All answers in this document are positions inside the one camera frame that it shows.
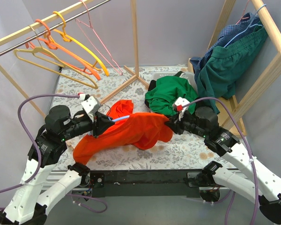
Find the dark yellow plastic hanger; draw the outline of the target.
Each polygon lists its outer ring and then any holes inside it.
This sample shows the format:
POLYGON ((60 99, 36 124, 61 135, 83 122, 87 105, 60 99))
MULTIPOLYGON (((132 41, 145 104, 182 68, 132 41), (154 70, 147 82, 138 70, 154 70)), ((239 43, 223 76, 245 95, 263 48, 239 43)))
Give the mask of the dark yellow plastic hanger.
POLYGON ((103 70, 103 72, 105 73, 106 76, 109 76, 109 72, 106 68, 106 66, 103 64, 103 62, 89 49, 87 48, 85 45, 83 45, 82 43, 80 43, 78 40, 76 40, 75 38, 71 37, 70 35, 66 34, 65 32, 65 27, 66 27, 66 21, 63 18, 63 16, 57 12, 57 11, 53 11, 53 14, 57 15, 63 22, 62 25, 62 31, 54 29, 54 32, 57 32, 61 35, 61 37, 63 38, 63 41, 65 42, 74 42, 76 43, 79 47, 81 47, 82 49, 84 49, 87 53, 89 53, 96 61, 94 64, 90 64, 87 61, 84 61, 88 66, 90 66, 92 69, 95 69, 97 71, 101 71, 101 69, 103 70))

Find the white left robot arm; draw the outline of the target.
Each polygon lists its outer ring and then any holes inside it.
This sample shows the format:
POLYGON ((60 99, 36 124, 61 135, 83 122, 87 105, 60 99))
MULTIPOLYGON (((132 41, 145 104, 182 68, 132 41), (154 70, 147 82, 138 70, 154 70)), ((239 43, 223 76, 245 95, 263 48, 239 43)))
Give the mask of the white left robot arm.
POLYGON ((75 163, 66 174, 42 193, 44 183, 67 149, 66 141, 85 133, 93 137, 103 134, 114 121, 100 112, 90 118, 85 110, 71 117, 65 105, 53 107, 45 117, 35 142, 28 153, 26 168, 19 187, 9 205, 0 210, 1 225, 43 225, 52 208, 73 188, 90 183, 90 169, 75 163))

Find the orange t shirt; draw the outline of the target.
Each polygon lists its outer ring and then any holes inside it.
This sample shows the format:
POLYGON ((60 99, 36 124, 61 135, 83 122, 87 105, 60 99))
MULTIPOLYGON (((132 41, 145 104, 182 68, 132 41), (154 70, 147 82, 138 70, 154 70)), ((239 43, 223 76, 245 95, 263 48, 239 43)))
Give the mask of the orange t shirt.
POLYGON ((169 119, 157 113, 133 112, 132 100, 119 100, 109 110, 113 119, 129 116, 115 122, 102 135, 94 138, 84 136, 73 151, 75 162, 86 165, 91 157, 105 149, 132 144, 141 150, 148 150, 158 141, 169 142, 173 131, 165 125, 169 119))

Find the black t shirt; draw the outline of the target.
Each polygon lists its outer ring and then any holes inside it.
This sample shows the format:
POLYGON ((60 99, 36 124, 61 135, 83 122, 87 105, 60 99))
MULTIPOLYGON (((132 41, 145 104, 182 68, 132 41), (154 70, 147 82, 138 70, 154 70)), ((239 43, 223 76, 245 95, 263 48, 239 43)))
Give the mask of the black t shirt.
POLYGON ((151 80, 148 87, 148 91, 152 91, 155 87, 156 87, 156 80, 151 80))

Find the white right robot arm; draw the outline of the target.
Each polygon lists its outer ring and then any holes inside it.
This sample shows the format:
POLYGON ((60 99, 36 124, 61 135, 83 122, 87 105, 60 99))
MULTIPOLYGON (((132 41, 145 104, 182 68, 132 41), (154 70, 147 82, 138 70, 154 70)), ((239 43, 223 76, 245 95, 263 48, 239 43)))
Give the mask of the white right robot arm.
POLYGON ((200 173, 189 179, 192 185, 225 186, 252 203, 271 222, 281 224, 281 178, 257 159, 251 159, 243 143, 219 126, 218 117, 209 107, 200 107, 194 114, 188 111, 170 117, 165 123, 176 134, 184 131, 204 138, 209 150, 230 162, 239 175, 212 161, 200 173))

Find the green and white t shirt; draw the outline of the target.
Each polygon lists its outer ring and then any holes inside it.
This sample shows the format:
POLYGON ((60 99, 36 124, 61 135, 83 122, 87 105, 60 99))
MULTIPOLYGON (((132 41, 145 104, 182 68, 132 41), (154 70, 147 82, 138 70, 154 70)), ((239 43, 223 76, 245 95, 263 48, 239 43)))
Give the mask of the green and white t shirt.
POLYGON ((179 71, 174 76, 186 79, 189 84, 197 91, 197 84, 195 82, 194 73, 179 71))

